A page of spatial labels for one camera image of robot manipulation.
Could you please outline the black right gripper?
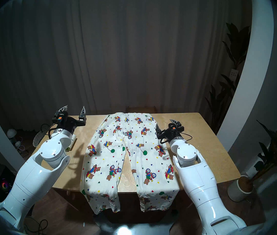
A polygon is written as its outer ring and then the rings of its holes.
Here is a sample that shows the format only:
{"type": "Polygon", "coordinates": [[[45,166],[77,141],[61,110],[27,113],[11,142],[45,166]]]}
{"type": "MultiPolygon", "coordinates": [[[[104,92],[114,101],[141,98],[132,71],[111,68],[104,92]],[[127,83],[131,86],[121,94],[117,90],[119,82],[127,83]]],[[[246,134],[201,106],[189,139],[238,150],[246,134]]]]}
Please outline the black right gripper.
{"type": "Polygon", "coordinates": [[[170,143],[173,139],[183,139],[181,133],[184,131],[184,126],[173,119],[170,119],[170,122],[166,130],[161,130],[158,124],[155,126],[155,134],[157,139],[160,139],[160,143],[170,143]]]}

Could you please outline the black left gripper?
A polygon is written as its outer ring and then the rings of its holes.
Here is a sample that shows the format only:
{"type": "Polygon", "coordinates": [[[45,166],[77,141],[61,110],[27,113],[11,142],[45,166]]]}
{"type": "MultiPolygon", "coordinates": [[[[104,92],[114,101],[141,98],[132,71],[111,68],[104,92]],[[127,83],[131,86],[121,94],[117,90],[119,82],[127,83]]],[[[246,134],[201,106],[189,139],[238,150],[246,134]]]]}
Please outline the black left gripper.
{"type": "Polygon", "coordinates": [[[72,117],[67,117],[66,119],[63,119],[61,122],[58,122],[58,119],[56,117],[60,117],[60,115],[63,115],[63,113],[67,111],[67,108],[68,108],[68,105],[57,110],[54,113],[55,118],[52,119],[52,122],[53,124],[57,124],[57,127],[55,129],[66,130],[71,134],[73,134],[76,127],[86,125],[86,110],[85,110],[85,106],[83,106],[81,113],[79,115],[79,121],[77,121],[72,117]]]}

